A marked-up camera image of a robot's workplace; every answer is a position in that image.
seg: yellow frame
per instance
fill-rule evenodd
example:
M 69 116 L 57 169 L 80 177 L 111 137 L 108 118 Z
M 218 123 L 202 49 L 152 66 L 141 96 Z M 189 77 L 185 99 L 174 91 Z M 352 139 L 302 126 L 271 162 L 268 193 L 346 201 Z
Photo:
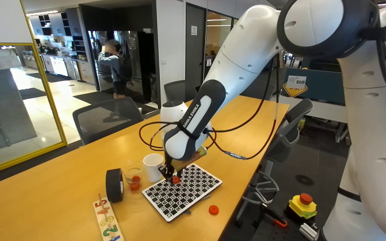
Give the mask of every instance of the yellow frame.
M 63 146 L 68 145 L 68 142 L 67 142 L 66 137 L 65 137 L 65 133 L 63 132 L 62 123 L 60 122 L 60 118 L 58 116 L 58 111 L 56 110 L 55 101 L 53 99 L 53 95 L 52 95 L 52 92 L 50 90 L 49 81 L 47 80 L 47 76 L 44 72 L 43 63 L 42 63 L 42 61 L 40 61 L 40 55 L 38 53 L 37 43 L 35 43 L 35 41 L 34 41 L 34 34 L 32 33 L 31 27 L 29 25 L 28 17 L 26 16 L 26 11 L 25 11 L 25 8 L 23 6 L 23 2 L 22 2 L 22 0 L 19 0 L 19 1 L 20 1 L 20 5 L 22 6 L 22 9 L 23 9 L 23 14 L 25 15 L 25 20 L 26 20 L 26 24 L 27 24 L 28 29 L 29 29 L 29 33 L 31 35 L 32 43 L 0 43 L 0 46 L 3 46 L 3 45 L 32 46 L 32 52 L 34 53 L 35 61 L 37 62 L 38 72 L 41 75 L 41 80 L 43 82 L 44 90 L 47 93 L 47 100 L 49 101 L 50 108 L 52 109 L 53 117 L 55 118 L 56 126 L 58 127 L 58 130 L 59 130 L 61 142 L 56 143 L 56 144 L 51 145 L 51 146 L 48 146 L 46 148 L 40 149 L 38 151 L 34 151 L 32 153 L 26 154 L 22 157 L 18 157 L 16 159 L 7 161 L 5 163 L 1 163 L 0 164 L 0 171 L 5 169 L 5 168 L 8 168 L 10 166 L 14 166 L 18 163 L 22 163 L 22 162 L 29 160 L 31 158 L 38 157 L 38 156 L 45 154 L 49 151 L 53 151 L 55 149 L 58 149 L 58 148 L 61 148 Z

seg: white paper cup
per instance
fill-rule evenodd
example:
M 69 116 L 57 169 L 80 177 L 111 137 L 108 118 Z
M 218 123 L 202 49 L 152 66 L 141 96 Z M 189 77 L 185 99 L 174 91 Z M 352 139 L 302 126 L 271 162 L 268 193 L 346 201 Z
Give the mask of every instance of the white paper cup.
M 147 177 L 150 182 L 157 182 L 161 179 L 162 174 L 159 171 L 159 167 L 164 162 L 164 157 L 160 154 L 149 154 L 142 160 L 144 163 L 144 169 L 147 172 Z

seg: plastic cup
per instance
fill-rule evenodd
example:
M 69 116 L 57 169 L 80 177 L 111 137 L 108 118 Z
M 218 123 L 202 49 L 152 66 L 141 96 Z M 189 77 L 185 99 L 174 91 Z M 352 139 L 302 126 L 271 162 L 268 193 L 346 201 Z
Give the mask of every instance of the plastic cup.
M 141 188 L 141 168 L 133 167 L 124 172 L 124 177 L 132 191 L 136 191 Z
M 145 171 L 150 182 L 158 182 L 162 178 L 162 174 L 159 171 L 159 167 L 164 162 L 164 157 L 160 154 L 149 154 L 142 160 L 144 163 Z

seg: black mesh chair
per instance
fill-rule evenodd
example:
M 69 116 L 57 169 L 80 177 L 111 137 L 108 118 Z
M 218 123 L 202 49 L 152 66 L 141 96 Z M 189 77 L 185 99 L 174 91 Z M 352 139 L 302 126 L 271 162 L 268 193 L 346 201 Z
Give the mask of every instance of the black mesh chair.
M 85 145 L 144 120 L 129 97 L 92 104 L 72 113 Z
M 174 81 L 164 85 L 168 101 L 181 100 L 187 102 L 196 97 L 197 92 L 193 84 L 185 80 Z
M 297 126 L 299 125 L 300 119 L 308 114 L 312 110 L 313 106 L 314 105 L 310 99 L 303 99 L 285 114 L 281 125 L 276 131 L 272 142 L 262 158 L 261 163 L 266 162 L 265 171 L 262 172 L 260 169 L 256 170 L 256 173 L 253 175 L 251 183 L 248 186 L 247 194 L 242 197 L 244 202 L 242 203 L 235 220 L 235 225 L 237 227 L 242 226 L 240 218 L 248 203 L 270 204 L 272 200 L 267 200 L 263 196 L 263 193 L 276 193 L 279 191 L 278 184 L 270 177 L 273 163 L 283 163 L 287 160 L 292 147 L 299 141 L 300 132 Z M 259 183 L 258 180 L 260 176 L 264 177 L 267 181 Z
M 252 97 L 256 99 L 262 99 L 266 89 L 266 84 L 263 82 L 253 82 L 242 93 L 242 96 Z M 265 100 L 271 100 L 273 93 L 275 92 L 275 86 L 269 84 L 268 92 L 266 93 Z

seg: refrigerator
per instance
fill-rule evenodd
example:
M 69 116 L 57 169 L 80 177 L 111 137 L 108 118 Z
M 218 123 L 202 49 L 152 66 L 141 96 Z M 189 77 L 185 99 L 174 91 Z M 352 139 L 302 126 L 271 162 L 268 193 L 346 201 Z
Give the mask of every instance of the refrigerator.
M 120 52 L 130 58 L 132 63 L 132 82 L 127 88 L 144 95 L 142 88 L 141 61 L 139 58 L 138 32 L 114 31 L 114 40 L 121 43 Z
M 95 65 L 96 76 L 98 78 L 98 89 L 112 93 L 113 84 L 111 77 L 111 67 L 103 64 L 99 64 L 98 56 L 101 53 L 102 46 L 108 41 L 108 35 L 106 31 L 88 31 L 91 53 L 92 53 L 92 64 Z

